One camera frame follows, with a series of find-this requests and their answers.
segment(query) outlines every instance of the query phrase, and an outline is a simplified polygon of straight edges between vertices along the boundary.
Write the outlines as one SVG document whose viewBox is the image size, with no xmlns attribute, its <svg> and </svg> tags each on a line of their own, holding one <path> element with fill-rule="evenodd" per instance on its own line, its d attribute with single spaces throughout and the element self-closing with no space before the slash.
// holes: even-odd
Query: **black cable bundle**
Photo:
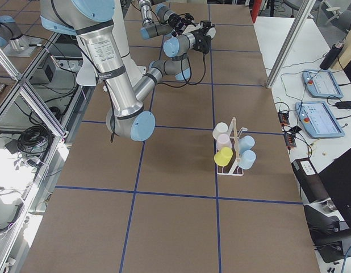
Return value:
<svg viewBox="0 0 351 273">
<path fill-rule="evenodd" d="M 29 127 L 18 138 L 18 150 L 27 156 L 28 164 L 40 167 L 52 144 L 52 135 L 43 125 Z M 31 157 L 38 157 L 40 162 L 31 161 Z"/>
</svg>

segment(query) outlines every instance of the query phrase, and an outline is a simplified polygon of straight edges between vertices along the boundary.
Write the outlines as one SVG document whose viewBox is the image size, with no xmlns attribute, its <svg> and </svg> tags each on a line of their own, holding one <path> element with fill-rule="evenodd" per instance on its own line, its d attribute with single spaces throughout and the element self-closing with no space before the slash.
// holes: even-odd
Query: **blue tape line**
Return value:
<svg viewBox="0 0 351 273">
<path fill-rule="evenodd" d="M 161 47 L 151 47 L 148 45 L 129 45 L 129 47 L 161 48 Z"/>
<path fill-rule="evenodd" d="M 85 122 L 85 123 L 100 123 L 100 124 L 106 124 L 105 121 L 82 121 L 82 122 Z"/>
<path fill-rule="evenodd" d="M 183 195 L 177 193 L 165 193 L 165 192 L 139 192 L 136 193 L 141 195 L 159 195 L 159 196 L 173 196 L 173 197 L 188 197 L 188 198 L 201 198 L 201 199 L 216 199 L 214 196 L 204 196 L 204 195 Z"/>
<path fill-rule="evenodd" d="M 211 9 L 208 5 L 208 19 L 211 21 Z M 211 66 L 211 94 L 212 94 L 212 124 L 216 126 L 215 118 L 215 96 L 214 96 L 214 67 L 212 65 L 212 45 L 210 50 L 210 66 Z M 214 141 L 214 153 L 216 153 L 216 142 Z M 219 182 L 217 175 L 217 165 L 215 164 L 215 192 L 216 192 L 216 224 L 217 224 L 217 246 L 219 259 L 219 273 L 222 273 L 222 256 L 221 256 L 221 230 L 220 230 L 220 204 L 219 204 Z"/>
<path fill-rule="evenodd" d="M 295 202 L 295 201 L 277 201 L 277 200 L 247 199 L 247 198 L 233 198 L 233 197 L 219 197 L 218 199 L 229 200 L 229 201 L 256 202 L 256 203 L 303 205 L 302 202 Z"/>
<path fill-rule="evenodd" d="M 121 263 L 120 263 L 120 269 L 119 273 L 123 272 L 123 267 L 124 267 L 124 260 L 125 260 L 125 253 L 126 253 L 126 247 L 129 239 L 129 232 L 130 232 L 130 226 L 131 226 L 131 219 L 132 219 L 132 213 L 134 210 L 134 204 L 135 204 L 135 197 L 136 197 L 136 190 L 137 190 L 137 185 L 139 183 L 139 177 L 140 177 L 140 170 L 141 170 L 141 164 L 143 162 L 143 156 L 144 156 L 144 149 L 145 149 L 145 141 L 143 142 L 143 146 L 141 148 L 141 154 L 140 154 L 140 159 L 139 159 L 139 167 L 137 169 L 137 174 L 136 174 L 136 181 L 135 181 L 135 186 L 134 186 L 134 193 L 132 196 L 132 201 L 131 201 L 131 208 L 130 208 L 130 214 L 129 214 L 129 220 L 128 220 L 128 225 L 126 228 L 126 235 L 125 235 L 125 241 L 124 241 L 124 247 L 123 247 L 123 254 L 121 257 Z"/>
<path fill-rule="evenodd" d="M 246 131 L 250 134 L 262 134 L 262 135 L 284 135 L 283 133 L 269 133 L 269 132 L 255 132 L 255 131 Z"/>
<path fill-rule="evenodd" d="M 175 126 L 164 126 L 164 125 L 155 125 L 155 127 L 156 127 L 156 128 L 167 128 L 167 129 L 184 129 L 184 130 L 213 131 L 213 129 L 207 129 L 207 128 L 175 127 Z"/>
<path fill-rule="evenodd" d="M 226 201 L 241 201 L 241 202 L 256 202 L 256 203 L 272 203 L 272 204 L 286 204 L 286 205 L 303 205 L 302 202 L 295 201 L 278 201 L 278 200 L 264 200 L 264 199 L 251 199 L 251 198 L 236 198 L 236 197 L 216 197 L 206 195 L 186 195 L 181 193 L 167 193 L 167 192 L 147 192 L 147 191 L 130 191 L 126 189 L 107 189 L 107 188 L 91 188 L 91 187 L 75 187 L 57 185 L 57 189 L 75 189 L 80 191 L 97 191 L 97 192 L 118 192 L 118 193 L 136 193 L 140 195 L 159 195 L 159 196 L 174 196 L 174 197 L 189 197 L 189 198 L 202 198 L 202 199 L 219 199 Z"/>
<path fill-rule="evenodd" d="M 142 22 L 142 20 L 136 20 L 136 19 L 124 19 L 124 21 L 129 21 L 129 22 Z"/>
<path fill-rule="evenodd" d="M 103 189 L 103 188 L 89 188 L 89 187 L 74 187 L 74 186 L 56 186 L 56 189 L 79 189 L 82 191 L 97 191 L 97 192 L 120 192 L 120 193 L 134 193 L 125 189 Z"/>
<path fill-rule="evenodd" d="M 250 50 L 232 50 L 232 49 L 212 49 L 212 51 L 245 52 L 245 53 L 261 53 L 260 51 L 250 51 Z"/>
</svg>

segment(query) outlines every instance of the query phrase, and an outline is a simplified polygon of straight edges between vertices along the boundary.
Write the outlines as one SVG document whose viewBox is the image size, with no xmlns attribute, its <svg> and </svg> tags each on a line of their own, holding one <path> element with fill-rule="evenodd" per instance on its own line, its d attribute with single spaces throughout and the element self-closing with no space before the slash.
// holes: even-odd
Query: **grid floor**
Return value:
<svg viewBox="0 0 351 273">
<path fill-rule="evenodd" d="M 319 272 L 248 9 L 170 7 L 220 28 L 204 83 L 157 86 L 143 143 L 109 143 L 96 89 L 22 272 Z M 128 39 L 148 66 L 164 38 L 141 40 L 139 17 L 131 7 Z M 202 57 L 190 58 L 197 79 Z M 217 176 L 212 128 L 233 116 L 257 160 L 243 177 Z"/>
</svg>

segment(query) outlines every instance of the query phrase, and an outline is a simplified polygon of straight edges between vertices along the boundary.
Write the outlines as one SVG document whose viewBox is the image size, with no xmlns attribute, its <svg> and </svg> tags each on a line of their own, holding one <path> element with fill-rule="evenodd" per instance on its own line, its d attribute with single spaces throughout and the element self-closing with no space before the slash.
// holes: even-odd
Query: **chair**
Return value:
<svg viewBox="0 0 351 273">
<path fill-rule="evenodd" d="M 320 11 L 320 6 L 324 3 L 325 0 L 317 0 L 316 3 L 313 5 L 312 11 Z M 302 5 L 303 0 L 282 0 L 281 4 L 278 7 L 277 13 L 283 4 L 286 4 L 288 7 L 291 8 L 291 16 L 294 17 L 294 11 L 299 10 L 300 6 Z"/>
</svg>

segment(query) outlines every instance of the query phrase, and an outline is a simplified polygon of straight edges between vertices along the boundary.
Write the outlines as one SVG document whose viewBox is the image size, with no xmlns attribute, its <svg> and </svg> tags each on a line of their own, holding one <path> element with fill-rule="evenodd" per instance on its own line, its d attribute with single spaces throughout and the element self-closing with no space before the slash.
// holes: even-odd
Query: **white desk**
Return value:
<svg viewBox="0 0 351 273">
<path fill-rule="evenodd" d="M 258 17 L 255 23 L 255 31 L 257 39 L 260 45 L 260 50 L 263 55 L 263 61 L 266 68 L 272 68 L 273 64 L 278 56 L 278 53 L 282 47 L 284 39 L 290 29 L 290 26 L 293 23 L 291 18 L 269 18 L 269 17 Z M 305 25 L 302 28 L 301 33 L 299 34 L 292 51 L 290 52 L 286 63 L 284 66 L 289 66 L 295 63 L 303 63 L 314 61 L 323 54 L 329 51 L 329 47 L 325 42 L 322 34 L 318 30 L 312 19 L 308 19 Z M 319 70 L 319 65 L 323 59 L 320 59 L 312 64 L 301 64 L 293 65 L 289 68 L 283 68 L 281 74 L 283 73 L 297 73 L 305 69 L 317 69 Z M 349 82 L 343 71 L 334 73 L 334 76 L 339 84 L 345 84 Z M 302 98 L 304 93 L 304 83 L 302 80 L 302 73 L 298 75 L 284 75 L 283 80 L 289 95 Z M 344 101 L 351 101 L 351 85 L 342 86 L 341 90 L 344 94 Z M 295 103 L 298 100 L 290 98 L 285 95 L 285 90 L 282 86 L 280 77 L 275 82 L 273 88 L 273 95 L 279 97 L 283 102 L 289 105 L 290 109 L 295 109 Z M 324 99 L 312 98 L 308 91 L 304 94 L 303 101 L 320 101 Z M 336 107 L 331 106 L 332 113 L 335 117 L 344 117 L 351 114 L 351 110 L 339 110 Z M 281 105 L 282 110 L 286 110 L 286 106 Z M 293 127 L 296 125 L 296 118 L 298 113 L 292 111 L 290 113 L 290 125 Z M 341 125 L 348 123 L 348 126 L 344 127 L 345 136 L 339 139 L 316 139 L 310 138 L 304 131 L 301 134 L 305 137 L 306 141 L 310 144 L 314 142 L 313 154 L 311 161 L 315 166 L 318 172 L 322 171 L 325 167 L 332 163 L 335 158 L 341 156 L 345 151 L 351 148 L 351 117 L 339 120 Z M 297 148 L 294 148 L 290 152 L 290 161 L 294 161 L 298 158 L 307 157 L 307 146 L 303 142 L 296 140 Z M 312 207 L 316 208 L 318 204 L 312 204 Z M 342 219 L 341 215 L 336 212 L 333 215 L 336 215 L 339 219 Z M 323 262 L 321 256 L 316 251 L 316 256 L 318 259 L 320 271 L 325 273 L 330 267 L 336 268 L 335 273 L 340 273 L 342 268 L 342 263 L 338 265 L 333 265 L 333 263 L 326 264 Z M 351 273 L 351 258 L 348 258 L 345 272 Z"/>
</svg>

